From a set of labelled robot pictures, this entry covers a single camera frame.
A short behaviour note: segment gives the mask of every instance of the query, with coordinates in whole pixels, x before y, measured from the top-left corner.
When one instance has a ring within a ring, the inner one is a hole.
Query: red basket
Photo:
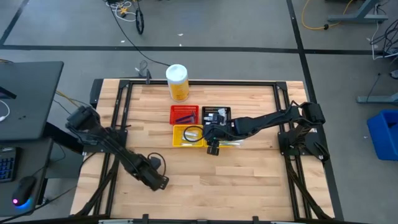
[[[199,106],[198,105],[172,105],[170,108],[170,124],[177,124],[175,122],[176,119],[191,115],[192,112],[195,113],[193,123],[189,122],[189,123],[183,123],[183,124],[198,124]]]

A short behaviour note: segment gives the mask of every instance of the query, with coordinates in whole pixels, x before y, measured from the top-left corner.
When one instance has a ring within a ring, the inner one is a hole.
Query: wooden tabletop
[[[118,79],[103,82],[97,112],[101,124],[110,126]],[[287,82],[290,100],[307,100],[302,82]],[[126,92],[121,105],[124,105]],[[176,103],[167,85],[134,85],[127,124],[126,147],[136,153],[161,153],[170,182],[165,190],[151,191],[119,166],[112,218],[293,220],[284,158],[279,153],[278,127],[267,128],[246,139],[241,147],[220,149],[211,156],[205,148],[172,147],[170,105],[230,106],[232,118],[256,117],[276,110],[269,86],[191,85],[189,99]],[[98,186],[103,154],[93,156],[82,168],[71,213],[79,211]],[[319,206],[333,216],[322,163],[302,156],[307,189]],[[300,215],[303,204],[298,190]],[[103,206],[107,193],[104,194]]]

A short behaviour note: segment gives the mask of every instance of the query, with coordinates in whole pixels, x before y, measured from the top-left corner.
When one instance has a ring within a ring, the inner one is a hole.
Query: keyboard
[[[11,182],[15,179],[17,151],[16,147],[0,149],[0,183]]]

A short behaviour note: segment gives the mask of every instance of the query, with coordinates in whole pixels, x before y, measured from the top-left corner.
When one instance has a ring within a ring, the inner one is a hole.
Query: computer monitor
[[[0,99],[15,99],[17,95],[0,86]]]

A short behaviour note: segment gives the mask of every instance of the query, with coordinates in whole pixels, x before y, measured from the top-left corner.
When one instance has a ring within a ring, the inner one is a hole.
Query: desk
[[[103,80],[97,112],[104,127],[111,125],[119,81]],[[132,86],[126,123],[131,126],[127,128],[126,147],[145,156],[150,152],[161,153],[167,162],[166,176],[170,182],[165,190],[153,192],[119,166],[111,218],[141,218],[148,213],[154,219],[252,220],[252,216],[260,220],[294,219],[285,162],[279,152],[278,127],[263,129],[246,139],[240,148],[220,149],[218,157],[208,155],[205,148],[172,147],[170,105],[230,106],[232,118],[256,117],[277,109],[273,88],[260,86],[265,83],[260,81],[206,85],[201,80],[190,85],[187,101],[176,103],[170,99],[164,81],[151,83]],[[307,100],[302,82],[283,83],[290,100],[297,103]],[[282,90],[276,91],[284,102]],[[126,92],[123,91],[120,105],[124,105]],[[122,113],[119,110],[118,124]],[[82,168],[71,213],[79,211],[97,188],[103,157],[95,155]],[[333,216],[322,163],[312,156],[302,156],[301,160],[308,191]],[[296,192],[304,217],[301,196]],[[105,192],[102,212],[107,196]]]
[[[2,143],[1,146],[21,148],[18,152],[19,162],[17,164],[15,180],[0,184],[0,216],[14,216],[32,210],[37,205],[45,177],[45,169],[38,171],[34,175],[36,183],[32,190],[32,195],[26,204],[20,207],[15,207],[11,202],[11,196],[15,189],[17,189],[18,183],[22,178],[32,175],[43,166],[47,166],[50,159],[53,140],[50,138],[43,138],[39,140]]]
[[[61,76],[63,62],[0,63],[0,85],[16,94],[4,99],[10,115],[0,124],[0,146],[20,146],[16,179],[0,184],[0,217],[24,213],[35,208],[45,190],[45,170],[36,173],[32,200],[24,208],[11,203],[11,195],[23,177],[46,167],[53,142],[81,153],[83,146],[73,136],[47,122],[52,100]],[[0,114],[5,114],[0,107]]]

